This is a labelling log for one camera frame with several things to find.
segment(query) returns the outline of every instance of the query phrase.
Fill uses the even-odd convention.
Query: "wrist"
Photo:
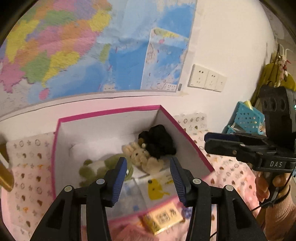
[[[291,191],[291,186],[286,185],[286,187],[284,188],[285,190],[281,191],[278,196],[276,197],[276,201],[275,204],[280,203],[282,201],[284,201],[286,199],[286,197],[290,194]]]

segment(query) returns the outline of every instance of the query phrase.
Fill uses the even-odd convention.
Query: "electrical socket panel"
[[[207,75],[207,80],[205,82],[204,88],[207,90],[214,90],[216,87],[218,78],[219,78],[219,74],[210,70],[209,74]]]
[[[204,88],[205,82],[207,80],[209,70],[194,64],[188,83],[188,87]]]
[[[216,86],[215,86],[215,91],[222,92],[224,89],[224,86],[226,84],[227,78],[223,75],[219,75]]]

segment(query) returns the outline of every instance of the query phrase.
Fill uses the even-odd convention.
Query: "map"
[[[55,99],[176,92],[196,0],[39,0],[0,47],[0,117]]]

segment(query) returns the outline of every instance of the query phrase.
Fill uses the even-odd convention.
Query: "stuffed animal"
[[[79,175],[83,178],[85,178],[85,181],[82,181],[79,183],[81,187],[87,187],[91,183],[93,183],[95,180],[104,178],[106,172],[108,170],[114,169],[119,158],[125,157],[128,163],[128,168],[126,171],[126,177],[124,180],[131,179],[133,175],[133,165],[131,163],[131,158],[124,154],[116,154],[109,158],[107,158],[104,161],[91,161],[86,160],[83,163],[83,166],[79,169]]]
[[[173,139],[163,125],[151,127],[149,131],[140,133],[138,144],[156,159],[161,156],[176,154]]]
[[[123,146],[122,151],[131,158],[131,162],[135,166],[141,167],[148,174],[157,173],[164,167],[163,160],[157,160],[155,157],[151,157],[149,152],[141,148],[136,142]]]

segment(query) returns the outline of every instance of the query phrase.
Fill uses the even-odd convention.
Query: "black plush toy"
[[[138,143],[149,152],[150,156],[156,159],[161,156],[176,154],[173,139],[163,125],[151,127],[149,131],[140,133]]]

